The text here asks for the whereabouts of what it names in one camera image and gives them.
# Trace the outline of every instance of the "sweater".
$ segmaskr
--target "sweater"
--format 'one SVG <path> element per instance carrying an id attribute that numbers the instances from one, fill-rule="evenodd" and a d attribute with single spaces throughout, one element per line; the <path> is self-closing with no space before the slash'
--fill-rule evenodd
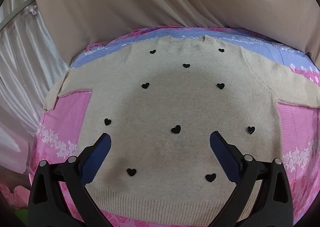
<path id="1" fill-rule="evenodd" d="M 89 194 L 100 209 L 161 224 L 208 225 L 235 188 L 210 148 L 213 131 L 242 154 L 271 162 L 282 154 L 277 103 L 320 107 L 320 88 L 310 80 L 209 36 L 141 41 L 72 69 L 44 108 L 83 90 L 92 96 L 77 153 L 103 132 L 112 139 Z M 216 178 L 209 182 L 208 174 Z"/>

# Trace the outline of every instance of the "ribbed hem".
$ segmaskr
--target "ribbed hem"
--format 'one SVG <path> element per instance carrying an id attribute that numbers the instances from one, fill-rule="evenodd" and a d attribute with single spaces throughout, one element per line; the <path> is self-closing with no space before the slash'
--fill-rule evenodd
<path id="1" fill-rule="evenodd" d="M 159 224 L 208 226 L 226 202 L 191 203 L 139 198 L 107 190 L 92 183 L 86 185 L 86 189 L 101 210 Z M 250 197 L 239 220 L 249 216 L 255 198 Z"/>
<path id="2" fill-rule="evenodd" d="M 198 43 L 194 47 L 176 47 L 173 43 L 176 41 L 188 41 L 190 43 Z M 196 39 L 176 39 L 171 36 L 162 37 L 159 41 L 161 46 L 166 49 L 170 53 L 177 53 L 177 54 L 193 54 L 197 52 L 201 52 L 204 49 L 208 48 L 213 43 L 213 39 L 207 35 L 204 35 L 201 38 Z"/>

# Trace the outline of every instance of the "blue gripper pad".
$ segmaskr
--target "blue gripper pad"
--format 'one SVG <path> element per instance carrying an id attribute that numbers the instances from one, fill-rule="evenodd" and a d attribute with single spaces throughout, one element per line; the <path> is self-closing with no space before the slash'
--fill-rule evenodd
<path id="1" fill-rule="evenodd" d="M 111 137 L 103 133 L 93 146 L 86 147 L 82 152 L 89 151 L 89 156 L 80 169 L 80 182 L 82 186 L 93 181 L 100 166 L 111 149 Z"/>
<path id="2" fill-rule="evenodd" d="M 231 182 L 238 184 L 241 179 L 241 167 L 237 159 L 230 152 L 229 146 L 233 145 L 229 145 L 217 131 L 211 133 L 210 147 L 212 151 L 217 157 L 228 179 Z"/>

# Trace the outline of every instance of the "sweater sleeve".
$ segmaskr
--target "sweater sleeve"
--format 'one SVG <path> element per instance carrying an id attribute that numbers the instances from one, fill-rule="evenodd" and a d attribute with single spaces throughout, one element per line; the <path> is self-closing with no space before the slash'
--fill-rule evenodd
<path id="1" fill-rule="evenodd" d="M 252 72 L 274 92 L 279 102 L 320 107 L 320 87 L 314 82 L 257 53 L 246 49 L 242 52 Z"/>
<path id="2" fill-rule="evenodd" d="M 48 92 L 44 101 L 44 109 L 53 109 L 57 97 L 77 91 L 92 90 L 96 84 L 104 81 L 108 75 L 126 62 L 131 51 L 132 45 L 129 45 L 117 52 L 65 72 Z"/>

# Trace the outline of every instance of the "beige curtain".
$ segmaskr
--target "beige curtain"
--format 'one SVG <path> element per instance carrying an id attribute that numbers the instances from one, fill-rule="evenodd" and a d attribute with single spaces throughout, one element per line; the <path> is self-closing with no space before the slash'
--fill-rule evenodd
<path id="1" fill-rule="evenodd" d="M 37 0 L 59 54 L 70 63 L 87 44 L 141 27 L 229 26 L 252 30 L 303 52 L 320 66 L 315 0 Z"/>

